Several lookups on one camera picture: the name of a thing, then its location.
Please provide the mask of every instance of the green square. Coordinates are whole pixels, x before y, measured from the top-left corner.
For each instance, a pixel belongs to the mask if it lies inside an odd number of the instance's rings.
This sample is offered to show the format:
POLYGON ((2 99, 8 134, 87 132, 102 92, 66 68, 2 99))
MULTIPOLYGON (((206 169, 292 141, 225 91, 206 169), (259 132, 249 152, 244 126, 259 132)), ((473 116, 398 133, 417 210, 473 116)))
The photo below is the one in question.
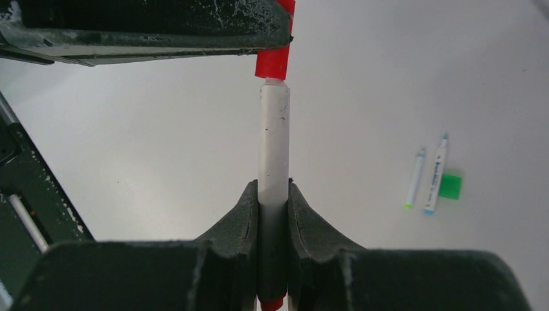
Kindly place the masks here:
POLYGON ((452 174, 442 174, 438 196, 452 200, 459 200, 462 190, 462 178, 452 174))

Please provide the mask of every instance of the white table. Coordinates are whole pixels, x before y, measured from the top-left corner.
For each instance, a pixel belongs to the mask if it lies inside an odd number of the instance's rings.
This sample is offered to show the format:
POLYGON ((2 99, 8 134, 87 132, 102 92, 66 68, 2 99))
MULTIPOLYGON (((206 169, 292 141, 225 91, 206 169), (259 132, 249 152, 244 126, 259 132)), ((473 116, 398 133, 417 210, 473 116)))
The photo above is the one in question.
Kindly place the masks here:
MULTIPOLYGON (((295 17, 290 174, 310 205, 367 248, 493 251, 548 310, 549 23, 519 0, 300 0, 295 17), (445 132, 462 197, 407 211, 415 154, 445 132)), ((97 240, 191 239, 256 177, 254 62, 3 60, 0 87, 97 240)))

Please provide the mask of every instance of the white pen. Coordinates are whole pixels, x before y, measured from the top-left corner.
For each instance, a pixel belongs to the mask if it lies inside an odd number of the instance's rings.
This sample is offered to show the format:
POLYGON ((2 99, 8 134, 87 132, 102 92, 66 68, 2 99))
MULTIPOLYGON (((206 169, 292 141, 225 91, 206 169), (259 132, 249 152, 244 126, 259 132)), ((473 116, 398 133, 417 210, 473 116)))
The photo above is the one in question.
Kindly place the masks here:
POLYGON ((433 215, 434 208, 436 207, 436 199, 438 197, 438 191, 440 188, 440 181, 442 180, 442 170, 444 169, 444 162, 446 160, 446 151, 448 144, 448 134, 442 137, 440 146, 436 150, 434 156, 434 165, 432 169, 432 179, 429 185, 429 194, 427 195, 427 201, 425 202, 425 214, 433 215))
POLYGON ((425 150, 421 149, 416 157, 416 166, 414 167, 414 173, 412 175, 412 182, 408 189, 408 196, 406 197, 406 203, 404 207, 411 209, 414 207, 414 201, 416 200, 416 193, 418 191, 418 185, 421 179, 421 170, 423 170, 423 164, 425 162, 425 150))

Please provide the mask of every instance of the blue marker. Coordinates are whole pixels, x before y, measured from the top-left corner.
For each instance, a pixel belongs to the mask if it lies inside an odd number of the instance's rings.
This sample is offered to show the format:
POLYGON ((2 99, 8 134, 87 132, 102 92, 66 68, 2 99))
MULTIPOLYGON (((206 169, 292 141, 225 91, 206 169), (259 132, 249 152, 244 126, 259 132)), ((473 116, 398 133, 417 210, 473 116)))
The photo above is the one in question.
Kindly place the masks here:
POLYGON ((429 185, 429 193, 427 195, 427 201, 425 202, 425 214, 433 215, 434 208, 436 207, 436 198, 438 197, 438 190, 440 189, 440 181, 442 180, 442 170, 444 169, 444 162, 446 160, 446 152, 448 144, 448 134, 442 137, 440 146, 436 150, 434 156, 434 165, 432 170, 431 184, 429 185))

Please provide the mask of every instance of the green block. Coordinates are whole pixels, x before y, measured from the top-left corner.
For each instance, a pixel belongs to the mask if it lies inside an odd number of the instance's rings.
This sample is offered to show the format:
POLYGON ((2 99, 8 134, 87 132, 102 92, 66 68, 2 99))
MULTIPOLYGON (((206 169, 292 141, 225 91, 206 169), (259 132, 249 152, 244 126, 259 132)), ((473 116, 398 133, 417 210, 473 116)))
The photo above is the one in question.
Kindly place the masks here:
POLYGON ((462 178, 452 174, 442 174, 438 196, 452 200, 459 200, 462 190, 462 178))

